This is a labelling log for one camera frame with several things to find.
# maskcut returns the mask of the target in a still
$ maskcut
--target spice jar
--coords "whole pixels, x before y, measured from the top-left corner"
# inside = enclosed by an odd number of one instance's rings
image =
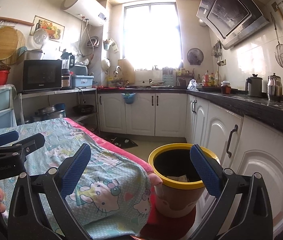
[[[222,82],[222,94],[230,94],[231,93],[231,84],[229,83],[229,81],[224,80]]]

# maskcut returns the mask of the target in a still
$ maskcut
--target red mat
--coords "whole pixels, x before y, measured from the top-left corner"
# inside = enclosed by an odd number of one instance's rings
[[[160,214],[155,207],[154,188],[152,188],[151,203],[152,208],[147,224],[140,232],[141,237],[156,240],[177,240],[185,236],[195,222],[196,207],[181,218],[169,218]]]

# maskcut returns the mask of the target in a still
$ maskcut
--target fruit picture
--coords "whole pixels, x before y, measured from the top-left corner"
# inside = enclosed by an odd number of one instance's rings
[[[65,29],[64,26],[39,16],[35,16],[33,23],[35,25],[34,27],[32,27],[30,31],[30,35],[33,35],[37,29],[41,28],[46,30],[50,40],[58,41],[58,42],[62,41],[62,37]]]

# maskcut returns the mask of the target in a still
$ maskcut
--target window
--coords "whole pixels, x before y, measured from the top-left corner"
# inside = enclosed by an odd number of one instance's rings
[[[182,45],[176,3],[125,7],[123,57],[135,69],[179,66]]]

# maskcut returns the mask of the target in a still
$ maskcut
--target cutting board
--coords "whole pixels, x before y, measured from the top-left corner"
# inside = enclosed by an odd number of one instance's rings
[[[118,66],[120,66],[122,71],[122,78],[124,81],[128,81],[129,84],[135,83],[135,70],[128,59],[119,59]]]
[[[26,39],[25,36],[22,34],[22,32],[20,30],[16,30],[17,31],[17,35],[18,35],[18,44],[17,44],[17,49],[14,51],[14,53],[7,59],[2,60],[2,63],[6,64],[6,65],[12,65],[15,64],[18,58],[18,49],[22,46],[25,46],[26,44]]]
[[[9,58],[18,46],[18,33],[12,27],[0,28],[0,60]]]

